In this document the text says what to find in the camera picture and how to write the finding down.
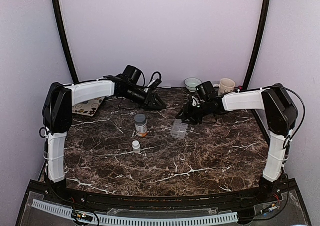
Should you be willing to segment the orange pill bottle grey cap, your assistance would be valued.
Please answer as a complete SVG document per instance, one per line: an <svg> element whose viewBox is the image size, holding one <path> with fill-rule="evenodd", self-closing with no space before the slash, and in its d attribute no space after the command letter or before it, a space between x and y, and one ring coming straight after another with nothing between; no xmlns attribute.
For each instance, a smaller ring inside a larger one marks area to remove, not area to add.
<svg viewBox="0 0 320 226"><path fill-rule="evenodd" d="M134 117L135 130L138 136L145 137L147 135L147 118L144 114L137 114Z"/></svg>

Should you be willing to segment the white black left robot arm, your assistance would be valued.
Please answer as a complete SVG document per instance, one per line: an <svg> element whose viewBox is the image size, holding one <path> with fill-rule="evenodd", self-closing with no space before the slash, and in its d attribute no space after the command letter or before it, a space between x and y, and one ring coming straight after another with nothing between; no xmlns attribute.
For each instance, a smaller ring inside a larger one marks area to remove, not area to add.
<svg viewBox="0 0 320 226"><path fill-rule="evenodd" d="M46 176L51 183L65 180L64 156L67 133L73 123L73 106L100 97L124 97L145 110L162 110L167 106L155 89L161 79L152 79L147 86L139 86L121 76L107 76L78 84L52 83L42 115L45 138L44 158Z"/></svg>

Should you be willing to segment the clear plastic pill organizer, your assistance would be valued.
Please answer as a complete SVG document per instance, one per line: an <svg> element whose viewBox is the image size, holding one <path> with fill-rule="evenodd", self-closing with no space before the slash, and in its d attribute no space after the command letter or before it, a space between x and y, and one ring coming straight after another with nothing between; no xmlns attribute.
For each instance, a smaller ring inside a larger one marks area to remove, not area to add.
<svg viewBox="0 0 320 226"><path fill-rule="evenodd" d="M171 128L171 136L177 139L184 139L188 130L188 124L181 119L175 119Z"/></svg>

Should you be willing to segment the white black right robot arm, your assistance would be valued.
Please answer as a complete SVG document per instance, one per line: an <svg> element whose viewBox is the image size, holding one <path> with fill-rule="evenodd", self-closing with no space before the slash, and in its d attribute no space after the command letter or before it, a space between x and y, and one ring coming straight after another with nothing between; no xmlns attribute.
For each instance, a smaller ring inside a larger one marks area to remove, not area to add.
<svg viewBox="0 0 320 226"><path fill-rule="evenodd" d="M219 95L210 81L196 87L197 95L176 115L183 123L202 124L205 116L236 110L263 110L270 135L266 166L262 178L275 182L289 157L291 141L300 129L299 111L290 94L296 92L281 83L256 89L238 90Z"/></svg>

